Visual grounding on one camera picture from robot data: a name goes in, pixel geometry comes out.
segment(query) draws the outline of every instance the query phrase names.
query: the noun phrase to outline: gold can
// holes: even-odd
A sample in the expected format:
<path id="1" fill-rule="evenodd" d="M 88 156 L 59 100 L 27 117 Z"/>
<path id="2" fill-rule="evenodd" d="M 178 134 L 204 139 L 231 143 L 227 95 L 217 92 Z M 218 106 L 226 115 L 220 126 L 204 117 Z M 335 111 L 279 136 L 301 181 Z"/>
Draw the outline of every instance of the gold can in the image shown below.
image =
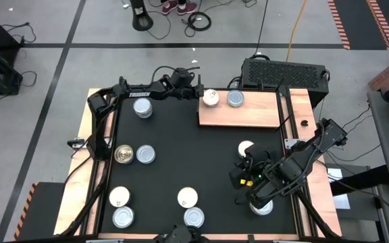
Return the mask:
<path id="1" fill-rule="evenodd" d="M 128 145 L 121 145 L 116 148 L 114 156 L 118 163 L 130 163 L 133 160 L 133 148 Z"/>

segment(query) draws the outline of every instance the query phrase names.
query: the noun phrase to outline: tin can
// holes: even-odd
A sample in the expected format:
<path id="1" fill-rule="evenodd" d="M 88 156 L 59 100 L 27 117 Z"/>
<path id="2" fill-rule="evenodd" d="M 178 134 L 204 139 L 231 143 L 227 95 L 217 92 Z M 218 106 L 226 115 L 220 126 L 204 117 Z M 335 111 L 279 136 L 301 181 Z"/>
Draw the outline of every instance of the tin can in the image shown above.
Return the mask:
<path id="1" fill-rule="evenodd" d="M 240 107 L 244 103 L 244 94 L 239 90 L 231 90 L 228 92 L 227 101 L 233 108 Z"/>
<path id="2" fill-rule="evenodd" d="M 112 221 L 113 224 L 120 229 L 127 228 L 132 225 L 134 221 L 134 212 L 127 206 L 117 208 L 113 213 Z"/>
<path id="3" fill-rule="evenodd" d="M 208 107 L 215 107 L 219 103 L 219 93 L 214 89 L 208 89 L 203 93 L 202 101 Z"/>
<path id="4" fill-rule="evenodd" d="M 134 112 L 140 118 L 148 118 L 153 114 L 153 106 L 147 98 L 139 98 L 133 104 Z"/>
<path id="5" fill-rule="evenodd" d="M 198 207 L 192 207 L 186 210 L 184 213 L 184 223 L 187 226 L 195 226 L 197 228 L 203 225 L 205 221 L 205 215 Z"/>
<path id="6" fill-rule="evenodd" d="M 130 192 L 123 186 L 117 186 L 109 194 L 109 201 L 114 207 L 124 207 L 130 201 Z"/>
<path id="7" fill-rule="evenodd" d="M 181 207 L 189 209 L 197 203 L 197 192 L 191 187 L 185 187 L 178 193 L 178 203 Z"/>
<path id="8" fill-rule="evenodd" d="M 246 157 L 245 150 L 252 145 L 254 145 L 252 141 L 245 140 L 240 142 L 240 144 L 238 145 L 238 155 L 241 159 L 244 159 Z"/>
<path id="9" fill-rule="evenodd" d="M 255 206 L 253 206 L 251 203 L 249 204 L 249 206 L 250 206 L 250 210 L 252 212 L 254 212 L 260 216 L 264 216 L 264 215 L 271 213 L 271 211 L 273 211 L 273 207 L 274 207 L 273 200 L 269 201 L 265 206 L 263 206 L 262 209 L 255 208 Z"/>
<path id="10" fill-rule="evenodd" d="M 133 148 L 128 145 L 121 145 L 116 148 L 114 157 L 118 163 L 130 163 L 133 160 Z"/>
<path id="11" fill-rule="evenodd" d="M 155 159 L 154 148 L 150 145 L 142 145 L 136 151 L 136 158 L 139 162 L 149 164 Z"/>

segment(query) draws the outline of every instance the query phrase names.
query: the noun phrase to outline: person's feet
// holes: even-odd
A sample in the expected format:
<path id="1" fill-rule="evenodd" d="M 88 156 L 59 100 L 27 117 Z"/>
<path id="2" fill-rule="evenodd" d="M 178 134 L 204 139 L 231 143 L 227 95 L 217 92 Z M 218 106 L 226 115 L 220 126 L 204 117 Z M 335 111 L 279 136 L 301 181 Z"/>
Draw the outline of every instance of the person's feet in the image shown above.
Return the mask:
<path id="1" fill-rule="evenodd" d="M 168 15 L 172 10 L 174 10 L 178 6 L 177 1 L 167 1 L 165 4 L 163 4 L 163 7 L 161 8 L 161 11 L 164 15 Z"/>
<path id="2" fill-rule="evenodd" d="M 197 4 L 196 3 L 186 3 L 184 8 L 182 6 L 178 6 L 178 15 L 183 16 L 184 14 L 191 14 L 196 11 Z"/>

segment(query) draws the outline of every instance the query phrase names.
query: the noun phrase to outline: white lid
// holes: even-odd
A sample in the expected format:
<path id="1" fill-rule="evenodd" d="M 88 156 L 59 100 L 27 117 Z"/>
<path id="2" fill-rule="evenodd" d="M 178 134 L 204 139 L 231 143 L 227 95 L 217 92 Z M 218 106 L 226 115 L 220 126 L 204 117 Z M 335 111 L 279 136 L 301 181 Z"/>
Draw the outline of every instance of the white lid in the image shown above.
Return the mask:
<path id="1" fill-rule="evenodd" d="M 197 203 L 197 192 L 191 187 L 185 187 L 178 193 L 178 203 L 181 207 L 189 209 Z"/>
<path id="2" fill-rule="evenodd" d="M 203 93 L 202 101 L 208 106 L 214 106 L 219 103 L 219 93 L 214 89 L 208 89 Z"/>
<path id="3" fill-rule="evenodd" d="M 114 207 L 123 207 L 130 200 L 130 192 L 123 186 L 115 187 L 109 194 L 109 202 Z"/>
<path id="4" fill-rule="evenodd" d="M 133 104 L 134 111 L 140 114 L 148 113 L 150 108 L 151 102 L 147 98 L 139 98 Z"/>
<path id="5" fill-rule="evenodd" d="M 273 211 L 273 200 L 269 201 L 265 206 L 263 206 L 263 208 L 261 209 L 257 209 L 255 208 L 255 206 L 253 206 L 251 203 L 250 203 L 250 209 L 256 213 L 257 215 L 267 215 L 269 213 L 271 213 L 271 211 Z"/>
<path id="6" fill-rule="evenodd" d="M 238 145 L 238 154 L 240 155 L 241 158 L 246 157 L 245 150 L 252 145 L 254 145 L 252 141 L 245 140 L 240 142 L 240 144 Z"/>
<path id="7" fill-rule="evenodd" d="M 184 213 L 184 223 L 187 226 L 201 227 L 205 220 L 205 215 L 198 207 L 189 208 Z"/>
<path id="8" fill-rule="evenodd" d="M 126 228 L 134 221 L 134 212 L 129 207 L 121 207 L 115 210 L 112 217 L 113 224 L 118 228 Z"/>
<path id="9" fill-rule="evenodd" d="M 142 145 L 136 151 L 136 158 L 141 163 L 149 164 L 155 159 L 155 151 L 152 146 Z"/>

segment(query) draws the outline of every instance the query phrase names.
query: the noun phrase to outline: table leg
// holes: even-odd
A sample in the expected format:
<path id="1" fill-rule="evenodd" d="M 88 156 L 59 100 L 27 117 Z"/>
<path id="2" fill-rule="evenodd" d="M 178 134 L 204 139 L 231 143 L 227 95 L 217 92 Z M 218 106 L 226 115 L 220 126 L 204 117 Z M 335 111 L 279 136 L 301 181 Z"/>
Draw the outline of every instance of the table leg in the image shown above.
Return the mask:
<path id="1" fill-rule="evenodd" d="M 363 173 L 358 173 L 356 175 L 348 176 L 342 178 L 341 180 L 331 182 L 330 186 L 333 196 L 338 196 L 354 191 L 350 188 L 347 188 L 346 186 L 343 186 L 340 184 L 340 182 L 348 186 L 352 186 L 358 190 L 372 188 L 380 184 L 389 184 L 388 168 L 386 165 L 383 165 Z"/>

